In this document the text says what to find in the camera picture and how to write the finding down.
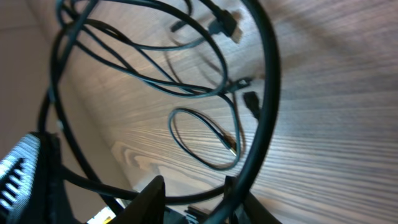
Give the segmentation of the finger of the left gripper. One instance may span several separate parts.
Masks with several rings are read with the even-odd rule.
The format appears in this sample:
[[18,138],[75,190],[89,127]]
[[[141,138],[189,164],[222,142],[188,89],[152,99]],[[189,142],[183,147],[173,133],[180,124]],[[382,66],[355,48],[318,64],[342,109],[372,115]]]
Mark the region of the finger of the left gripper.
[[71,222],[58,136],[26,134],[1,161],[1,223]]

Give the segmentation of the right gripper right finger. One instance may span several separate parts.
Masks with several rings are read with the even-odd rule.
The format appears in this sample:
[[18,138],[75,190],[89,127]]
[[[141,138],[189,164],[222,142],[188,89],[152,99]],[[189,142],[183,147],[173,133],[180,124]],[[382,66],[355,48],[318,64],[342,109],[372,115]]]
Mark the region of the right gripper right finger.
[[246,199],[228,217],[230,224],[282,224],[258,199],[248,193]]

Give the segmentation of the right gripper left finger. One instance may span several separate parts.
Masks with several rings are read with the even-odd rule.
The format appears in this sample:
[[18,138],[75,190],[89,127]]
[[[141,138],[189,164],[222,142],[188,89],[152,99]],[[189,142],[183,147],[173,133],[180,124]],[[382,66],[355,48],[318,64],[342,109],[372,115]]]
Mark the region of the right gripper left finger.
[[165,182],[158,175],[108,224],[163,224],[164,210]]

